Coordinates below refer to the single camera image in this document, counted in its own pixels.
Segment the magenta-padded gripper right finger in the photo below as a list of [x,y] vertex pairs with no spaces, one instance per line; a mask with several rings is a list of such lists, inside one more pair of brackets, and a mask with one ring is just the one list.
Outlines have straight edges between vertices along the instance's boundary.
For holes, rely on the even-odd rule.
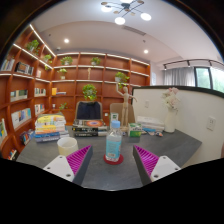
[[147,185],[180,170],[180,167],[169,157],[165,155],[158,157],[137,145],[133,146],[133,156],[143,185]]

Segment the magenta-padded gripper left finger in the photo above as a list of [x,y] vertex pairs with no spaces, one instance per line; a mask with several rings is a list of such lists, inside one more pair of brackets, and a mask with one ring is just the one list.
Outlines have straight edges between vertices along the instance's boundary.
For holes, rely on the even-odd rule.
[[68,156],[57,156],[44,167],[44,170],[67,181],[81,185],[92,155],[93,147],[88,145]]

